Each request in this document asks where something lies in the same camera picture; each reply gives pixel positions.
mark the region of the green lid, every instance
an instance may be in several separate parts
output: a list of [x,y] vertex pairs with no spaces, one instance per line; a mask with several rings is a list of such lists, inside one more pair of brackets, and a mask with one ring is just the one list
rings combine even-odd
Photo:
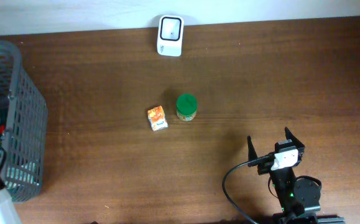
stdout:
[[198,103],[191,94],[183,94],[177,99],[177,111],[182,115],[191,115],[196,112]]

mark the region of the white backdrop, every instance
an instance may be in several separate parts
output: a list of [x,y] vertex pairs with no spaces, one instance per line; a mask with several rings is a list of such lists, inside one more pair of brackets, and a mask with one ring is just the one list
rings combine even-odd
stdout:
[[0,35],[359,16],[360,0],[0,0]]

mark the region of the plastic basket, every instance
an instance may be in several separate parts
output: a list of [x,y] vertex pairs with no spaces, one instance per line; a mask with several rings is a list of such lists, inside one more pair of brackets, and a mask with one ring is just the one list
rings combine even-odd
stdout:
[[2,142],[7,159],[0,176],[15,203],[42,188],[47,105],[22,68],[19,49],[0,41],[0,109],[8,108]]

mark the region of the snack wrapper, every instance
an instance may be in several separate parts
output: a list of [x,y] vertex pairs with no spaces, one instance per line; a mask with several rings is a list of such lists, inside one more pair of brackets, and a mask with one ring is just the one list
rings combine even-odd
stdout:
[[155,107],[148,111],[148,120],[153,131],[168,127],[166,115],[162,106]]

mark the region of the green object in basket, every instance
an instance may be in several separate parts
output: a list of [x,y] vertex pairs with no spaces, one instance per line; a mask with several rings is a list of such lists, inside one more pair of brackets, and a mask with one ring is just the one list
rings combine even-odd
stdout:
[[196,116],[198,103],[191,94],[183,94],[177,99],[177,116],[182,121],[191,121]]

